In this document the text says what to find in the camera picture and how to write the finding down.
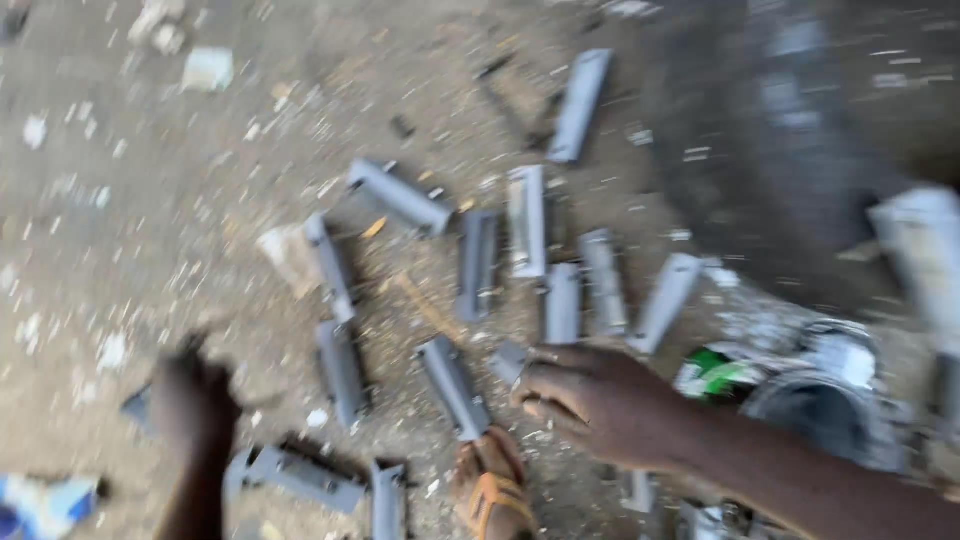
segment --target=ground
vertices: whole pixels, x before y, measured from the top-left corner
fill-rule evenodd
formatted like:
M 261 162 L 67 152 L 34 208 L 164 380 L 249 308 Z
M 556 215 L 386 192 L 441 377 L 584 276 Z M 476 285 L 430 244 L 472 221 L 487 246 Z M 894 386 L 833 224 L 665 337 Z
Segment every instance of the ground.
M 185 54 L 127 43 L 139 11 L 111 0 L 37 3 L 2 51 L 0 469 L 104 475 L 114 496 L 74 537 L 149 536 L 176 464 L 118 407 L 161 350 L 198 322 L 226 317 L 212 347 L 236 367 L 238 395 L 283 397 L 257 421 L 242 420 L 238 444 L 295 430 L 364 467 L 375 456 L 404 459 L 416 484 L 411 531 L 468 538 L 444 501 L 455 438 L 410 358 L 436 329 L 392 280 L 406 271 L 452 313 L 455 237 L 414 242 L 388 222 L 358 239 L 380 216 L 344 194 L 345 173 L 355 156 L 398 160 L 400 174 L 428 177 L 423 184 L 442 186 L 458 207 L 504 208 L 504 174 L 541 156 L 517 150 L 472 73 L 515 51 L 495 80 L 529 118 L 579 51 L 613 47 L 618 62 L 582 166 L 549 167 L 548 176 L 568 195 L 573 233 L 613 230 L 636 308 L 668 254 L 697 253 L 656 189 L 648 151 L 628 140 L 642 120 L 640 22 L 612 17 L 585 32 L 591 8 L 534 0 L 192 3 L 187 50 L 230 48 L 237 71 L 226 91 L 208 94 L 180 91 Z M 292 91 L 278 103 L 284 87 Z M 410 139 L 391 131 L 395 114 L 416 129 Z M 37 150 L 23 140 L 30 115 L 48 130 Z M 255 247 L 269 229 L 327 209 L 366 285 L 357 333 L 373 410 L 354 433 L 332 419 L 308 427 L 312 411 L 332 415 L 312 341 L 313 324 L 330 315 L 318 294 L 297 301 Z M 503 337 L 537 336 L 534 284 L 505 273 L 500 282 L 492 317 L 458 326 L 476 386 L 524 451 L 547 537 L 635 537 L 636 515 L 619 508 L 607 470 L 510 409 L 506 388 L 483 370 Z M 654 364 L 669 376 L 684 353 L 725 335 L 773 347 L 811 317 L 713 272 Z M 877 331 L 900 348 L 885 358 L 895 391 L 922 394 L 920 341 Z M 361 538 L 368 512 L 342 516 L 266 487 L 231 504 L 229 531 Z

